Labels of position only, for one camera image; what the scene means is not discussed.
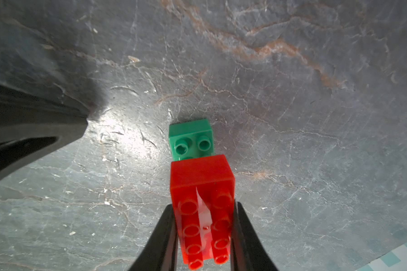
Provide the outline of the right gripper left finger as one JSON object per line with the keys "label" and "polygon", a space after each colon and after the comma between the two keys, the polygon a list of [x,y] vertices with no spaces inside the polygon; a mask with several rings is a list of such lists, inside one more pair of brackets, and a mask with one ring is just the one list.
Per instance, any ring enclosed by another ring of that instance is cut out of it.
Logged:
{"label": "right gripper left finger", "polygon": [[143,251],[129,271],[175,271],[178,236],[174,209],[167,205]]}

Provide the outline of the green lego brick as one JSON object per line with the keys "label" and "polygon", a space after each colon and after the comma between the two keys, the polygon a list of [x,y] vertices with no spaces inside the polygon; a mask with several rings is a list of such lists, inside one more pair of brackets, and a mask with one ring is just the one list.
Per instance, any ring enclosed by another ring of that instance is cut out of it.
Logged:
{"label": "green lego brick", "polygon": [[213,130],[208,119],[171,124],[168,141],[173,161],[215,155]]}

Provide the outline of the red lego brick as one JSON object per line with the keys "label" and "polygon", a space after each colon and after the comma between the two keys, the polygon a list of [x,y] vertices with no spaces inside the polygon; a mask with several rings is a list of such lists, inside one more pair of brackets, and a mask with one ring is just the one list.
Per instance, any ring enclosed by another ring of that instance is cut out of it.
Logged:
{"label": "red lego brick", "polygon": [[224,155],[171,163],[170,195],[183,262],[191,271],[230,257],[235,177]]}

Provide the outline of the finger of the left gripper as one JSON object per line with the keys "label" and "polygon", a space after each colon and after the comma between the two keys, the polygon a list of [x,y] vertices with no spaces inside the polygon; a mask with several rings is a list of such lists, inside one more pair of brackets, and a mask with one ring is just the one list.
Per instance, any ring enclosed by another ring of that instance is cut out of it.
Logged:
{"label": "finger of the left gripper", "polygon": [[0,85],[0,181],[81,138],[78,109]]}

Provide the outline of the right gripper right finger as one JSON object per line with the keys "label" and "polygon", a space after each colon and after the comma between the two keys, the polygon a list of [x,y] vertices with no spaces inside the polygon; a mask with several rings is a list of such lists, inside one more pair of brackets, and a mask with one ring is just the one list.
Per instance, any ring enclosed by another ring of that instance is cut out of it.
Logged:
{"label": "right gripper right finger", "polygon": [[232,271],[278,271],[240,202],[234,204],[230,264]]}

